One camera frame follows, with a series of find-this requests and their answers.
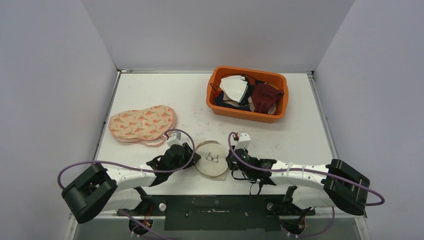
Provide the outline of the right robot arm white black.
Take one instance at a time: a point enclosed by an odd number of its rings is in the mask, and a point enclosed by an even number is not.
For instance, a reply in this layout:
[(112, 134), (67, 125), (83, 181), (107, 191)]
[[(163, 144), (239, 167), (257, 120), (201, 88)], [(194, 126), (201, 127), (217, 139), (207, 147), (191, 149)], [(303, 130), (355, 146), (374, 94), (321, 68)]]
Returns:
[(370, 180), (340, 159), (300, 165), (256, 158), (239, 148), (230, 149), (225, 160), (231, 170), (241, 171), (260, 187), (286, 185), (288, 197), (282, 207), (290, 215), (309, 207), (336, 207), (350, 215), (365, 214)]

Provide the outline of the floral mesh laundry bag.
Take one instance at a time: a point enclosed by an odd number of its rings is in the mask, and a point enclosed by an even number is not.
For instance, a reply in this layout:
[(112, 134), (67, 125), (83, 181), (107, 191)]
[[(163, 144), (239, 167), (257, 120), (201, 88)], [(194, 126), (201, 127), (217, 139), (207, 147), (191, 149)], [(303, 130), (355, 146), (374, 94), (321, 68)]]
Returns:
[(141, 110), (126, 110), (113, 115), (108, 130), (122, 143), (159, 147), (166, 140), (165, 132), (174, 128), (175, 111), (167, 105), (155, 105)]

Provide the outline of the maroon bra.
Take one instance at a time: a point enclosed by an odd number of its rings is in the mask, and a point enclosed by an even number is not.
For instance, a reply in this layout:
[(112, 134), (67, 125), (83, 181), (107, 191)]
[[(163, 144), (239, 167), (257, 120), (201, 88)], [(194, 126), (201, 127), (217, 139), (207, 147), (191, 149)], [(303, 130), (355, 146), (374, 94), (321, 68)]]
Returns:
[(273, 85), (258, 83), (254, 86), (250, 96), (254, 112), (273, 115), (277, 109), (277, 101), (284, 96), (284, 92)]

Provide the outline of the beige pink bra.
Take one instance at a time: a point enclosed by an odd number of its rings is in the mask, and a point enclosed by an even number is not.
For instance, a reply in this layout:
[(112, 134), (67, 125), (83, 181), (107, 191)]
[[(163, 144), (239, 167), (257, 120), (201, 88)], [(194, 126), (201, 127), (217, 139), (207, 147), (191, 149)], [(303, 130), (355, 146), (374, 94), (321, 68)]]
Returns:
[[(229, 98), (229, 97), (225, 94), (225, 96), (224, 96), (224, 100), (232, 100), (232, 99), (231, 99), (231, 98)], [(255, 104), (253, 103), (253, 100), (252, 100), (252, 98), (251, 98), (251, 97), (248, 97), (248, 98), (247, 98), (247, 104), (245, 104), (245, 105), (241, 105), (241, 106), (249, 106), (249, 107), (250, 107), (251, 112), (254, 112), (254, 111), (255, 111), (255, 109), (256, 109)], [(271, 105), (270, 109), (268, 110), (267, 114), (269, 114), (269, 115), (274, 115), (274, 114), (275, 114), (275, 112), (276, 112), (276, 110), (277, 110), (276, 104), (275, 104), (275, 103), (273, 103), (273, 104)]]

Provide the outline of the round white mesh laundry bag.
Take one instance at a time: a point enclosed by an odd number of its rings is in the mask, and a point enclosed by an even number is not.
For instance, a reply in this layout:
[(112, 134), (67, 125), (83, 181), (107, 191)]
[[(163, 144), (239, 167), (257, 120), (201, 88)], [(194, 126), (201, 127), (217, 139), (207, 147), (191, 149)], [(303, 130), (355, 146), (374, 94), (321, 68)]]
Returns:
[(200, 159), (194, 165), (197, 172), (204, 178), (212, 181), (225, 181), (229, 172), (226, 157), (227, 150), (215, 140), (200, 143), (195, 152)]

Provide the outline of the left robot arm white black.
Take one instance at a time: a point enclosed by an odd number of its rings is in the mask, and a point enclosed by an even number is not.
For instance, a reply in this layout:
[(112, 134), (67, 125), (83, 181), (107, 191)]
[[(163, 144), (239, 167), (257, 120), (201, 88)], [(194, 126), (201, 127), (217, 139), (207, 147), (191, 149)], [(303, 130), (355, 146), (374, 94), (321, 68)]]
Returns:
[(173, 144), (140, 167), (91, 161), (85, 171), (63, 187), (61, 196), (80, 224), (111, 210), (125, 209), (141, 216), (149, 210), (143, 187), (160, 185), (172, 173), (195, 166), (200, 159), (187, 143), (182, 143)]

